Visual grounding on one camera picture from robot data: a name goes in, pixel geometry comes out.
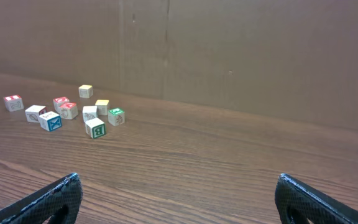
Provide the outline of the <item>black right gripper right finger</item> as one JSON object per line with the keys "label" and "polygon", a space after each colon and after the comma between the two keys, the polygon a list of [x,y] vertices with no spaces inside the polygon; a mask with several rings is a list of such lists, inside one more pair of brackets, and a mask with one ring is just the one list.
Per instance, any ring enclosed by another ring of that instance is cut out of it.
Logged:
{"label": "black right gripper right finger", "polygon": [[288,175],[280,174],[275,204],[282,223],[358,223],[358,211]]}

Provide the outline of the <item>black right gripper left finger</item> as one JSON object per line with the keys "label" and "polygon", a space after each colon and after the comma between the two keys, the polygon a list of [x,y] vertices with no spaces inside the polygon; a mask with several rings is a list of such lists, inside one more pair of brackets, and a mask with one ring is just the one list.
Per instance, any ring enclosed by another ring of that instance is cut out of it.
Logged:
{"label": "black right gripper left finger", "polygon": [[82,198],[80,176],[71,173],[0,210],[0,224],[74,223]]}

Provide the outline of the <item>green B letter block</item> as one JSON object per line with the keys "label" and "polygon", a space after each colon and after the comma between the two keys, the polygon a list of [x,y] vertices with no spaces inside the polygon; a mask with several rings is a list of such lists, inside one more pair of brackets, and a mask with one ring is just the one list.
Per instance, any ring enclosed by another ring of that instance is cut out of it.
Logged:
{"label": "green B letter block", "polygon": [[85,122],[85,131],[92,139],[96,139],[106,134],[106,126],[101,119],[94,118]]}

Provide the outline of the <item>green F letter block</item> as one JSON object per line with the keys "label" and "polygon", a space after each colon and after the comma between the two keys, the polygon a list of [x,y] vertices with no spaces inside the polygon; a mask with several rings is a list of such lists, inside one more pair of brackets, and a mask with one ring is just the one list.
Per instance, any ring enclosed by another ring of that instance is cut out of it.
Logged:
{"label": "green F letter block", "polygon": [[108,111],[108,121],[113,126],[119,126],[125,123],[125,111],[120,108],[114,108]]}

